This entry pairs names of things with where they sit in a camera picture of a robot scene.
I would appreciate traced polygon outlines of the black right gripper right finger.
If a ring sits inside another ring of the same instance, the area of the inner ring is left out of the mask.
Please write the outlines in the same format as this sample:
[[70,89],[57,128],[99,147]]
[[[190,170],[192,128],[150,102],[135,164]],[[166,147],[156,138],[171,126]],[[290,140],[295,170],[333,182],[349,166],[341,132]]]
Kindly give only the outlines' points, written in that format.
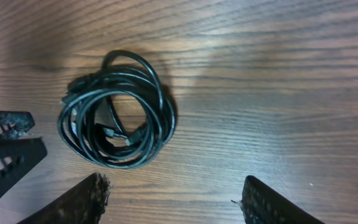
[[253,175],[244,181],[237,204],[246,224],[323,224]]

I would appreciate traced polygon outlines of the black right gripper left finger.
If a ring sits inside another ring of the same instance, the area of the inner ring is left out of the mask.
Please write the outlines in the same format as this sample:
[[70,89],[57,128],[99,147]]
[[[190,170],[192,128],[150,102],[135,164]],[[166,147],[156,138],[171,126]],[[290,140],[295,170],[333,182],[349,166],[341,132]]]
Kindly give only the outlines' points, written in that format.
[[95,172],[18,224],[98,224],[109,194],[109,179]]

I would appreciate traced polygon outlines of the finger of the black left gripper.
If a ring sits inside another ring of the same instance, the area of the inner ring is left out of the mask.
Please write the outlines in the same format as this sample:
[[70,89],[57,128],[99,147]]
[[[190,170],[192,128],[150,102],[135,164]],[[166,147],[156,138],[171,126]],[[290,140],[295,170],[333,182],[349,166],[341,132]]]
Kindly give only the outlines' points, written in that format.
[[0,198],[47,155],[41,138],[23,138],[34,126],[28,111],[0,110]]

